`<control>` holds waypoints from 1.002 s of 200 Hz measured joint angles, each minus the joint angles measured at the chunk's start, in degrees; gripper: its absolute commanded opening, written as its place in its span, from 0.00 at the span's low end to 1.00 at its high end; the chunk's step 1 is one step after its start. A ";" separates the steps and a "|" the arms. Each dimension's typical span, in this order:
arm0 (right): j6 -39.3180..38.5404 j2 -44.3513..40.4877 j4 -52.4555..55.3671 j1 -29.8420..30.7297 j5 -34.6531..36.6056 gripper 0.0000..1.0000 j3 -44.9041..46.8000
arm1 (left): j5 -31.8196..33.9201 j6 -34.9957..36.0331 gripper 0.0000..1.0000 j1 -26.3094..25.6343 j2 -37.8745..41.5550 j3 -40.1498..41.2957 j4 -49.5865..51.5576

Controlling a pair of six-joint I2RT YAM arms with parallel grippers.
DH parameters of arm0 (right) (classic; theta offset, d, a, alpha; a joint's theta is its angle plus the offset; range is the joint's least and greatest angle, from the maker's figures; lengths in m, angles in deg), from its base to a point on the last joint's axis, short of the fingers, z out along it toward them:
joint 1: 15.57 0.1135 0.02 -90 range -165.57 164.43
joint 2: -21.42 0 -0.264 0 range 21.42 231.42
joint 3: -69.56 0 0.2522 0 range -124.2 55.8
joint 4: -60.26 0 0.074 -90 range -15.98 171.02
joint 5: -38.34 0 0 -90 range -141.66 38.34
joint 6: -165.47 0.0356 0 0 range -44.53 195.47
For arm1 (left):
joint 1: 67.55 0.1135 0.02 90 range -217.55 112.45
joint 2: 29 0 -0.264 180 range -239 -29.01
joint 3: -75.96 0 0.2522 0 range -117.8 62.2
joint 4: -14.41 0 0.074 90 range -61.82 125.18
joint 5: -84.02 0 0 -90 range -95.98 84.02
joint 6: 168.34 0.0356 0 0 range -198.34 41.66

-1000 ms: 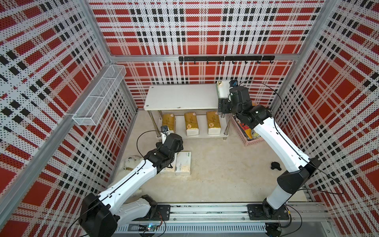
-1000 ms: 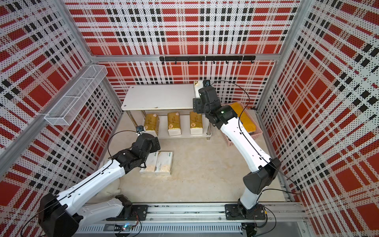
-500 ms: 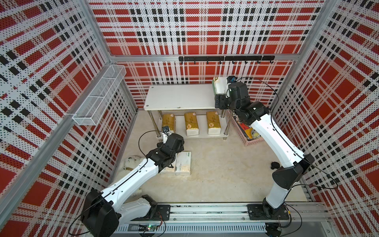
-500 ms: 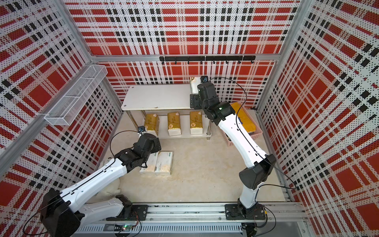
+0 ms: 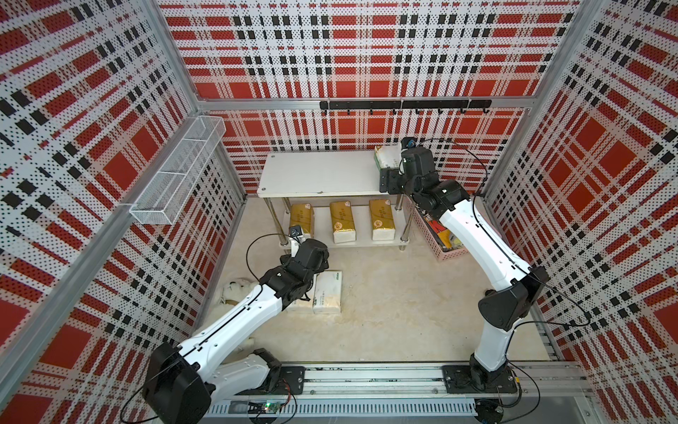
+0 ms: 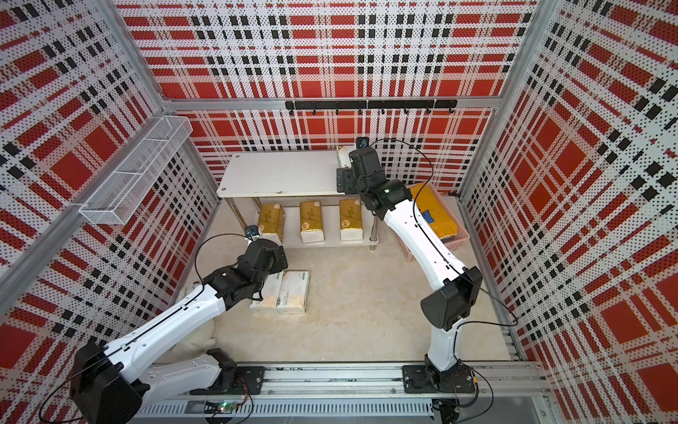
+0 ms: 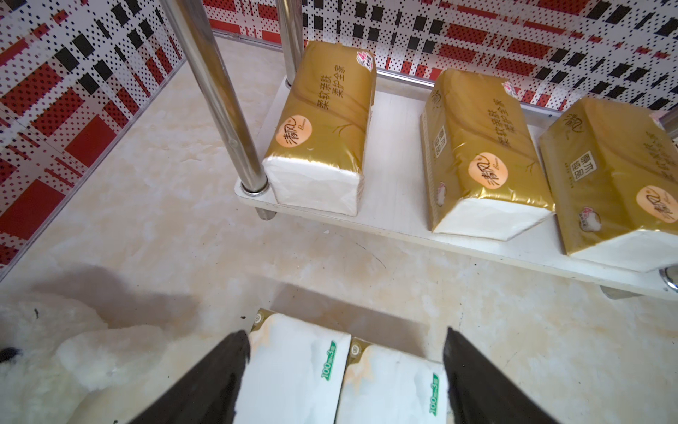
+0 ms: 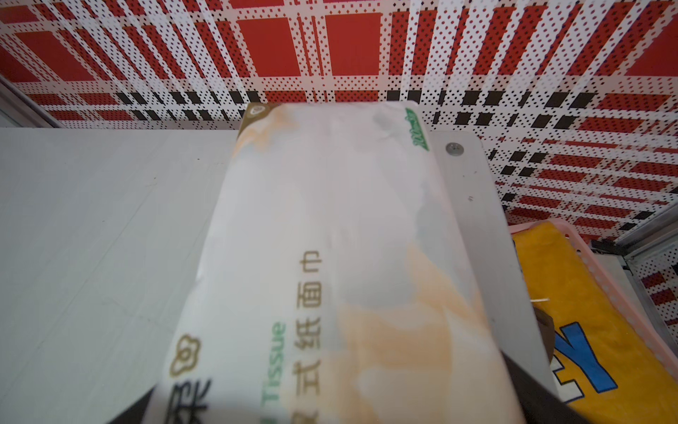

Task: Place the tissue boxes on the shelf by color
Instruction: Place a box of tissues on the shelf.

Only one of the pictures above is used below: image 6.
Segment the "white tissue pack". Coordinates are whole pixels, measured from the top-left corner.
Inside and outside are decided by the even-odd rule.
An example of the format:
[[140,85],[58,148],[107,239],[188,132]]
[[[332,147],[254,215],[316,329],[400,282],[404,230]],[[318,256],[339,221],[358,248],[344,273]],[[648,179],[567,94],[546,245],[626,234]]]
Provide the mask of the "white tissue pack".
[[343,146],[337,149],[337,161],[338,165],[342,169],[351,168],[351,159],[350,153],[355,150],[355,146]]
[[250,310],[253,313],[276,314],[280,289],[284,279],[284,272],[268,276],[261,289],[261,300],[253,300]]
[[287,271],[282,278],[276,306],[277,313],[305,314],[309,283],[309,271]]

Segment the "gold tissue pack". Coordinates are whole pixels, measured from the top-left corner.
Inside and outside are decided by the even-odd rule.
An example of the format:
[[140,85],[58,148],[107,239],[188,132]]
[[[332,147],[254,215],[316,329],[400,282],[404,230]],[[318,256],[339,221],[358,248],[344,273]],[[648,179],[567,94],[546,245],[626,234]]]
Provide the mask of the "gold tissue pack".
[[341,200],[340,212],[340,239],[342,241],[359,241],[364,237],[362,219],[362,205],[358,199]]
[[304,244],[325,240],[320,201],[303,201],[299,205],[300,237]]
[[271,240],[278,245],[284,242],[286,213],[280,203],[264,203],[257,222],[261,238]]

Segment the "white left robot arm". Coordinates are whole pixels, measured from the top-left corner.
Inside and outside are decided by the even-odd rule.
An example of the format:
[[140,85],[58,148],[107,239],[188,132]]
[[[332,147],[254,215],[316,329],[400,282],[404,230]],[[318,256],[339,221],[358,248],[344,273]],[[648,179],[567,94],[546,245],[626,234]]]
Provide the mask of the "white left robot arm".
[[216,395],[237,387],[237,364],[219,348],[174,364],[155,362],[201,325],[243,300],[262,300],[267,278],[288,267],[284,248],[258,238],[233,265],[212,272],[160,316],[104,347],[76,353],[69,394],[88,423],[127,423],[143,407],[195,391]]

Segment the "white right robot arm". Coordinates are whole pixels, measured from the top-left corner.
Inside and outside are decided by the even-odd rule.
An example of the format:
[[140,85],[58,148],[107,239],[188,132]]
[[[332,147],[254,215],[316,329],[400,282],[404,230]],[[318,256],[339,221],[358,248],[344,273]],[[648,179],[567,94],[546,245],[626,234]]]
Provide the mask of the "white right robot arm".
[[432,289],[420,302],[431,324],[426,372],[431,384],[441,386],[461,371],[458,339],[477,301],[482,274],[476,267],[466,268],[445,247],[411,190],[402,181],[387,178],[374,148],[341,148],[337,160],[337,191],[358,195],[367,210],[404,242],[425,273]]

